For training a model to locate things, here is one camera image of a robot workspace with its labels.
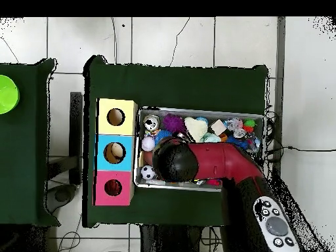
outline pink cube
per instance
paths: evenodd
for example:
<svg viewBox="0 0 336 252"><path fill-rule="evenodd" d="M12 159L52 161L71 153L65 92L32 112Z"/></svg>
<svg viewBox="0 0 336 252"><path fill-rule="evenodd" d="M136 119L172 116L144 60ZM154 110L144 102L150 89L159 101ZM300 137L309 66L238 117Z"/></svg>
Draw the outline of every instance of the pink cube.
<svg viewBox="0 0 336 252"><path fill-rule="evenodd" d="M133 195L130 171L97 171L95 206L128 206Z"/></svg>

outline white ball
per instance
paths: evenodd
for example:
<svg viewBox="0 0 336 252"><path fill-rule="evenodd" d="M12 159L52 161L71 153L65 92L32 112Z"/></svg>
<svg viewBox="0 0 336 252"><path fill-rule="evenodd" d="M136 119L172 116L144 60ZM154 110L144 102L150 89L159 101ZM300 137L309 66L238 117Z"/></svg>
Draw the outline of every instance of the white ball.
<svg viewBox="0 0 336 252"><path fill-rule="evenodd" d="M155 176L155 172L153 170L152 166L149 165L145 165L142 169L141 169L141 176L142 178L144 178L145 180L152 180Z"/></svg>
<svg viewBox="0 0 336 252"><path fill-rule="evenodd" d="M154 138L151 136L146 136L142 139L141 142L141 148L146 151L146 152L150 152L154 149L155 147L155 141Z"/></svg>

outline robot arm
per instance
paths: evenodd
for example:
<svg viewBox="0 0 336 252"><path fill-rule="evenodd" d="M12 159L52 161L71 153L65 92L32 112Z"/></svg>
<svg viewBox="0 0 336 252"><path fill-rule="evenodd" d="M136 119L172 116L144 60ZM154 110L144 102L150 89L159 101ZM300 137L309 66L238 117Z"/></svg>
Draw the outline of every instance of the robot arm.
<svg viewBox="0 0 336 252"><path fill-rule="evenodd" d="M222 194L224 227L231 252L300 252L297 238L255 162L228 143L190 143L178 138L160 142L153 166L165 180L228 179Z"/></svg>

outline green table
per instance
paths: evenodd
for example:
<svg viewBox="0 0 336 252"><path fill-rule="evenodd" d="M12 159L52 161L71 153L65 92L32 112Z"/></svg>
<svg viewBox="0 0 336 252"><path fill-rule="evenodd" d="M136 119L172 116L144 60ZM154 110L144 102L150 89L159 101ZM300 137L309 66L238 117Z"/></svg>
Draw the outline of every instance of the green table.
<svg viewBox="0 0 336 252"><path fill-rule="evenodd" d="M135 188L128 207L92 205L96 98L134 100L138 107L157 106L264 114L266 66L243 68L170 68L109 65L102 56L84 67L84 175L83 225L101 223L223 225L221 195Z"/></svg>
<svg viewBox="0 0 336 252"><path fill-rule="evenodd" d="M0 223L56 226L44 208L47 186L47 80L54 60L0 64L20 91L20 102L0 115Z"/></svg>

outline white remote controller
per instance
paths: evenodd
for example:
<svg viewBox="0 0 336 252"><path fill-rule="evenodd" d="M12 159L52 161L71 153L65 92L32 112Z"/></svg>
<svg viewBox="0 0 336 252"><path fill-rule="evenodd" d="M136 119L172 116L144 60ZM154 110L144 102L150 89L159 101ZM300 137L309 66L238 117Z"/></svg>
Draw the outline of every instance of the white remote controller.
<svg viewBox="0 0 336 252"><path fill-rule="evenodd" d="M258 198L253 205L253 212L272 252L300 252L285 215L272 198Z"/></svg>

